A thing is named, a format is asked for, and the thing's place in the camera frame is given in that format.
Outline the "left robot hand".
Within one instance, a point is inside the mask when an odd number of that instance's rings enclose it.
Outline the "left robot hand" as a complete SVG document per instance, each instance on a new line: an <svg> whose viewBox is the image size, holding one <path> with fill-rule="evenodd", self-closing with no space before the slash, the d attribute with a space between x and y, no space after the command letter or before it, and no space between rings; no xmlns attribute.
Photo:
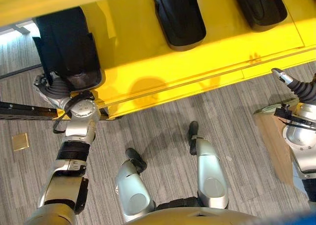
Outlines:
<svg viewBox="0 0 316 225"><path fill-rule="evenodd" d="M68 85L61 79L55 78L51 85L48 84L44 74L37 75L34 79L33 89L52 106L64 109L71 100Z"/></svg>

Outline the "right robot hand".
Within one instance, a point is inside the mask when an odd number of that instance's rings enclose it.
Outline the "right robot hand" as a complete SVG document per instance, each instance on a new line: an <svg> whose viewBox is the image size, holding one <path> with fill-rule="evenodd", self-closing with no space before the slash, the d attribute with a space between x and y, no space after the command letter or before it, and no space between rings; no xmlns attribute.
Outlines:
<svg viewBox="0 0 316 225"><path fill-rule="evenodd" d="M278 68L273 68L271 71L297 95L300 103L316 104L316 75L311 82L301 82Z"/></svg>

